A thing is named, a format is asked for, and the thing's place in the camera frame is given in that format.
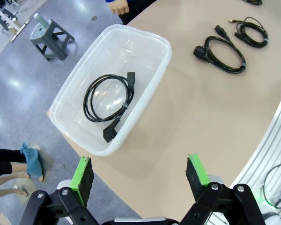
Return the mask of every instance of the beige tabletop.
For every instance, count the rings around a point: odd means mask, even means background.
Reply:
[[[129,25],[169,40],[173,56],[146,110],[120,149],[92,158],[94,171],[142,217],[181,219],[194,203],[186,158],[198,153],[207,173],[229,186],[265,133],[281,99],[281,0],[260,7],[242,0],[158,0]],[[255,49],[234,36],[230,19],[257,18],[269,44]],[[245,56],[247,69],[231,75],[192,54],[222,26]],[[224,62],[237,56],[216,43]]]

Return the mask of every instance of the black power cable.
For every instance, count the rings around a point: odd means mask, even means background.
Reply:
[[[255,6],[261,6],[262,5],[262,0],[243,0],[243,1],[251,3]]]
[[[252,22],[246,22],[247,19],[253,19],[255,20],[259,25],[254,24]],[[261,25],[261,23],[256,20],[253,17],[246,17],[244,19],[244,21],[241,20],[229,20],[230,23],[238,23],[236,25],[236,30],[237,32],[235,32],[235,36],[237,38],[239,38],[240,40],[244,41],[245,43],[247,43],[248,45],[255,47],[255,48],[263,48],[264,46],[267,45],[268,43],[268,35],[267,35],[267,31],[264,29],[264,27]],[[253,40],[252,38],[249,37],[249,35],[246,34],[245,32],[245,28],[251,28],[254,29],[255,31],[259,32],[262,37],[263,37],[263,41],[262,42],[258,42]]]
[[[263,181],[263,186],[262,186],[262,191],[263,191],[263,196],[264,196],[265,201],[266,201],[269,205],[275,207],[276,209],[281,209],[281,207],[278,207],[278,204],[281,202],[281,198],[280,198],[275,204],[271,204],[271,203],[268,201],[267,197],[266,197],[265,186],[266,186],[266,179],[267,179],[267,177],[269,176],[270,172],[273,171],[275,168],[280,167],[280,166],[281,166],[281,164],[278,164],[278,165],[274,166],[272,169],[270,169],[270,170],[267,172],[266,177],[265,177],[265,179],[264,179],[264,181]]]
[[[216,37],[216,36],[209,36],[205,39],[204,46],[197,46],[195,48],[195,50],[193,51],[193,54],[196,57],[198,57],[199,59],[204,60],[208,63],[211,63],[215,67],[217,67],[225,72],[228,72],[231,74],[239,74],[239,73],[243,72],[245,70],[245,66],[246,66],[244,56],[231,42],[230,38],[227,36],[227,34],[223,28],[221,28],[219,25],[217,25],[214,30],[216,31],[216,33],[218,33],[218,35],[220,35],[221,37],[223,37],[225,39],[222,39],[222,38]],[[211,40],[221,41],[221,42],[227,44],[228,46],[230,46],[231,48],[233,48],[242,60],[242,65],[240,66],[240,68],[234,68],[234,67],[227,66],[225,63],[221,62],[218,58],[216,58],[216,56],[212,53],[212,51],[209,47],[209,42]]]
[[[93,107],[93,97],[94,93],[97,89],[97,87],[104,81],[109,80],[109,79],[116,79],[120,82],[123,83],[125,90],[126,90],[126,99],[125,102],[122,104],[122,107],[117,110],[114,114],[106,117],[106,118],[100,118]],[[112,139],[115,138],[117,135],[117,132],[115,131],[116,125],[119,123],[121,117],[123,116],[124,112],[128,108],[129,104],[131,103],[134,95],[134,83],[135,83],[135,73],[134,72],[129,72],[127,73],[127,78],[122,77],[122,76],[117,76],[114,74],[106,74],[103,75],[97,79],[95,79],[89,88],[87,89],[85,96],[84,96],[84,101],[83,101],[83,111],[86,116],[86,118],[89,121],[98,123],[98,122],[104,122],[104,121],[110,121],[114,120],[107,128],[103,130],[103,138],[105,139],[106,142],[110,142]],[[91,112],[89,111],[88,107],[88,100],[90,96],[90,109]]]

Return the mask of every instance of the screw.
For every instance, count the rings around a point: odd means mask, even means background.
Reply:
[[[244,187],[243,187],[243,186],[238,186],[238,187],[237,187],[237,190],[238,190],[239,192],[244,192]]]
[[[43,197],[43,196],[44,196],[43,193],[39,193],[39,194],[37,195],[37,198],[41,198],[41,197]]]
[[[217,184],[213,184],[213,185],[211,185],[211,188],[213,190],[217,190],[217,189],[219,189],[219,186]]]
[[[63,190],[61,193],[62,193],[63,195],[67,195],[67,190]]]

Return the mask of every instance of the gray stool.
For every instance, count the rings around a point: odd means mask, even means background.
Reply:
[[[15,18],[16,20],[18,19],[14,14],[12,14],[11,12],[9,12],[7,9],[2,8],[1,12],[3,12],[5,15],[7,15],[10,19]],[[0,24],[2,25],[2,27],[4,29],[6,29],[8,31],[8,26],[6,25],[5,20],[2,20],[2,17],[0,16]]]
[[[61,32],[54,33],[55,28],[58,28]],[[65,40],[60,44],[60,46],[58,45],[58,35],[66,35]],[[70,39],[73,41],[75,40],[73,36],[71,36],[65,29],[53,20],[44,20],[42,23],[38,23],[30,36],[30,41],[47,60],[55,57],[60,60],[64,60],[67,57],[65,48],[67,47],[67,43]],[[46,54],[45,52],[47,48],[49,48],[52,53]]]

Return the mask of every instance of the black pants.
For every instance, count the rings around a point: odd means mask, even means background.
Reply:
[[[10,162],[26,163],[26,157],[19,150],[0,149],[0,176],[12,173]]]
[[[120,19],[123,21],[124,25],[127,25],[131,20],[133,20],[138,14],[144,11],[148,6],[150,6],[156,0],[134,0],[129,1],[129,13],[124,15],[119,15]]]

